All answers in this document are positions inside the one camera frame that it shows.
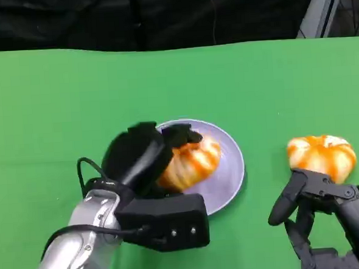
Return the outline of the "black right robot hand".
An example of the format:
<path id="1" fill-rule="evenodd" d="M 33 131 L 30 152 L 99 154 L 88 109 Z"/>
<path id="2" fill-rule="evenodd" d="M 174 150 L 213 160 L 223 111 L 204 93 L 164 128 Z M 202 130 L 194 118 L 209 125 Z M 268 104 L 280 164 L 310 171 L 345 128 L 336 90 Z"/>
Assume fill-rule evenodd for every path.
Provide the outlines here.
<path id="1" fill-rule="evenodd" d="M 315 213 L 334 214 L 352 249 L 312 248 Z M 277 198 L 268 224 L 283 224 L 301 269 L 359 269 L 359 185 L 337 184 L 327 174 L 295 168 Z"/>

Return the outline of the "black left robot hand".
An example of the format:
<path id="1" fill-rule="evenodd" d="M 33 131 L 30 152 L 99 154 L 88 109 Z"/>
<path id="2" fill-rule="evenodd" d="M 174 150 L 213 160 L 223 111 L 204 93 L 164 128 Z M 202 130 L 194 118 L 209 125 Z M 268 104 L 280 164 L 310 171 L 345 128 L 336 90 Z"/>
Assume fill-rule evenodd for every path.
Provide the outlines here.
<path id="1" fill-rule="evenodd" d="M 188 123 L 157 130 L 155 122 L 140 122 L 111 141 L 101 168 L 107 178 L 118 181 L 141 198 L 164 198 L 181 194 L 175 187 L 163 188 L 161 175 L 173 159 L 173 149 L 195 146 L 202 137 Z"/>

